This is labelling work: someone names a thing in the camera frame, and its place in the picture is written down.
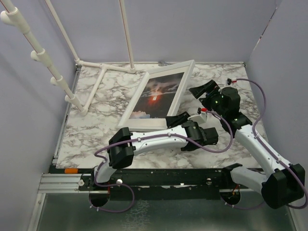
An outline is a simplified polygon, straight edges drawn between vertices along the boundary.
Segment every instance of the gray marble pattern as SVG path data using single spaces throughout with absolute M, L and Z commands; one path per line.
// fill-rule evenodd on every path
M 137 64 L 136 74 L 109 70 L 104 75 L 94 96 L 89 112 L 81 116 L 74 106 L 70 110 L 64 138 L 59 151 L 57 168 L 92 168 L 102 160 L 94 156 L 94 152 L 106 146 L 109 139 L 117 132 L 115 128 L 134 94 L 145 71 L 158 68 L 157 64 Z M 76 95 L 84 104 L 91 92 L 98 74 L 98 68 L 82 67 L 77 83 Z M 243 64 L 197 64 L 193 70 L 188 88 L 205 84 L 213 79 L 223 87 L 227 78 L 247 78 Z M 241 111 L 253 122 L 259 112 L 247 81 L 235 84 L 241 96 Z M 193 115 L 197 108 L 202 107 L 188 90 L 182 98 L 179 113 L 187 111 Z M 229 143 L 230 136 L 220 125 L 218 119 L 209 115 L 204 128 L 216 127 L 219 134 L 217 145 L 212 149 L 223 149 Z M 265 136 L 261 123 L 257 125 L 258 132 Z M 213 154 L 204 150 L 181 152 L 180 149 L 161 149 L 142 153 L 134 157 L 129 168 L 217 168 L 233 163 L 245 167 L 259 167 L 256 160 L 238 142 L 221 154 Z

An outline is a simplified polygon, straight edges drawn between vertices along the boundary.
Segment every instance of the sunset photo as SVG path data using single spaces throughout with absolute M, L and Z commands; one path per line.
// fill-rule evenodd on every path
M 165 118 L 184 72 L 149 79 L 130 119 Z

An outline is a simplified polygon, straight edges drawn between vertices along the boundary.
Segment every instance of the picture frame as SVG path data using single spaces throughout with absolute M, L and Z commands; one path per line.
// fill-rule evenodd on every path
M 116 128 L 131 131 L 167 129 L 166 116 L 175 116 L 187 82 L 195 66 L 194 60 L 148 70 Z

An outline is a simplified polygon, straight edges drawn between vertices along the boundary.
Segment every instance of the light purple wall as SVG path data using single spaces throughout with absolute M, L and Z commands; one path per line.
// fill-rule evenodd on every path
M 268 108 L 263 122 L 269 142 L 292 163 L 300 163 L 306 169 L 306 182 L 307 12 L 307 0 L 283 0 L 247 64 L 248 77 L 260 83 L 267 95 Z M 254 93 L 261 107 L 260 94 L 257 90 Z M 301 214 L 308 227 L 308 208 Z
M 31 0 L 13 0 L 72 84 L 75 66 L 45 12 Z M 42 172 L 48 169 L 64 116 L 64 93 L 32 61 L 32 47 L 14 27 L 0 23 L 0 230 L 27 229 Z
M 81 59 L 128 61 L 118 0 L 51 2 Z M 247 61 L 276 7 L 275 0 L 126 0 L 125 6 L 134 59 L 170 62 Z

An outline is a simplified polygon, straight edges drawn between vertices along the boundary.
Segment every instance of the wire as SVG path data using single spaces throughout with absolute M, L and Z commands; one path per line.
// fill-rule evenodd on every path
M 216 112 L 211 112 L 211 111 L 206 111 L 206 112 L 212 114 L 212 115 L 213 115 L 214 117 L 216 117 L 216 118 L 221 119 L 221 120 L 227 125 L 227 127 L 228 127 L 228 129 L 229 129 L 229 133 L 230 133 L 230 142 L 229 142 L 229 145 L 228 145 L 225 149 L 223 149 L 223 150 L 218 150 L 218 151 L 217 151 L 217 150 L 211 150 L 211 149 L 205 148 L 205 147 L 203 147 L 202 145 L 198 144 L 197 142 L 193 141 L 192 139 L 190 139 L 190 138 L 188 138 L 188 137 L 185 137 L 185 136 L 182 136 L 182 135 L 179 135 L 179 134 L 174 134 L 174 133 L 171 133 L 171 134 L 167 134 L 167 133 L 166 133 L 166 134 L 159 134 L 159 135 L 146 136 L 146 137 L 142 137 L 141 140 L 148 140 L 148 139 L 153 139 L 153 138 L 158 138 L 158 137 L 165 137 L 165 136 L 169 136 L 169 135 L 170 135 L 170 136 L 173 136 L 173 137 L 179 137 L 179 138 L 185 139 L 186 141 L 191 142 L 191 143 L 193 143 L 194 145 L 196 145 L 197 147 L 199 147 L 199 148 L 201 148 L 201 149 L 203 149 L 203 150 L 206 150 L 206 151 L 208 151 L 208 152 L 212 152 L 212 153 L 223 153 L 223 152 L 225 152 L 226 150 L 228 150 L 228 149 L 231 147 L 231 145 L 232 145 L 232 142 L 233 142 L 232 129 L 231 129 L 230 125 L 228 124 L 228 122 L 227 122 L 223 117 L 221 117 L 220 115 L 218 115 Z M 101 162 L 101 163 L 98 165 L 98 167 L 97 167 L 97 172 L 98 172 L 98 171 L 101 169 L 101 167 L 107 162 L 107 158 L 106 158 L 105 156 L 103 156 L 103 155 L 99 155 L 99 153 L 101 153 L 101 152 L 103 152 L 103 151 L 106 151 L 106 150 L 108 150 L 108 149 L 110 149 L 110 148 L 113 148 L 113 147 L 116 147 L 116 146 L 125 144 L 125 143 L 131 143 L 131 142 L 136 142 L 136 141 L 138 141 L 138 138 L 136 138 L 136 139 L 131 139 L 131 140 L 126 140 L 126 141 L 121 141 L 121 142 L 117 142 L 117 143 L 113 143 L 113 144 L 110 144 L 110 145 L 108 145 L 108 146 L 106 146 L 106 147 L 103 147 L 103 148 L 97 150 L 97 151 L 94 153 L 94 156 L 99 157 L 99 158 L 102 158 L 102 159 L 104 159 L 104 161 L 105 161 L 105 162 Z M 122 212 L 125 212 L 125 211 L 129 210 L 129 209 L 134 205 L 134 202 L 135 202 L 135 194 L 134 194 L 133 189 L 132 189 L 131 187 L 129 187 L 128 185 L 126 185 L 126 184 L 120 184 L 120 185 L 118 185 L 118 184 L 106 184 L 106 185 L 100 184 L 100 183 L 97 182 L 97 174 L 96 174 L 95 177 L 94 177 L 94 183 L 95 183 L 97 186 L 99 186 L 99 187 L 114 187 L 114 186 L 124 186 L 124 187 L 127 187 L 127 188 L 131 191 L 131 194 L 132 194 L 132 201 L 131 201 L 130 205 L 129 205 L 127 208 L 125 208 L 125 209 L 121 209 L 121 210 L 110 210 L 110 209 L 105 209 L 105 208 L 101 208 L 101 207 L 95 207 L 95 206 L 92 204 L 92 202 L 91 202 L 91 200 L 90 200 L 90 198 L 89 198 L 89 202 L 90 202 L 90 204 L 91 204 L 91 207 L 94 207 L 94 208 L 96 208 L 97 210 L 101 210 L 101 211 L 105 211 L 105 212 L 110 212 L 110 213 L 122 213 Z
M 238 187 L 239 187 L 239 184 L 237 184 L 237 185 L 235 186 L 235 188 L 233 189 L 233 191 L 232 191 L 232 195 L 234 195 L 234 194 L 235 194 L 235 190 L 236 190 Z
M 261 120 L 261 118 L 263 117 L 263 115 L 265 114 L 265 110 L 266 110 L 266 96 L 265 96 L 265 93 L 264 93 L 264 90 L 262 89 L 262 87 L 256 83 L 255 81 L 253 80 L 250 80 L 250 79 L 246 79 L 246 78 L 238 78 L 237 80 L 242 80 L 242 81 L 248 81 L 248 82 L 251 82 L 253 84 L 255 84 L 261 91 L 262 93 L 262 96 L 263 96 L 263 111 L 262 113 L 260 114 L 259 118 L 255 121 L 255 123 L 252 125 L 252 130 L 253 130 L 253 133 L 254 133 L 254 136 L 255 138 L 259 141 L 259 143 L 269 152 L 269 154 L 276 160 L 278 161 L 284 168 L 286 168 L 290 173 L 291 175 L 295 178 L 295 180 L 297 181 L 297 183 L 299 184 L 299 186 L 302 188 L 302 190 L 304 191 L 304 194 L 305 194 L 305 198 L 306 198 L 306 201 L 303 205 L 301 206 L 293 206 L 293 205 L 287 205 L 288 207 L 290 208 L 294 208 L 294 209 L 303 209 L 303 208 L 306 208 L 307 205 L 308 205 L 308 191 L 307 189 L 305 188 L 305 186 L 303 185 L 303 183 L 301 182 L 301 180 L 298 178 L 298 176 L 288 167 L 288 165 L 286 165 L 284 162 L 282 162 L 273 152 L 270 148 L 268 148 L 268 146 L 261 140 L 261 138 L 257 135 L 257 131 L 256 131 L 256 125 L 257 123 Z

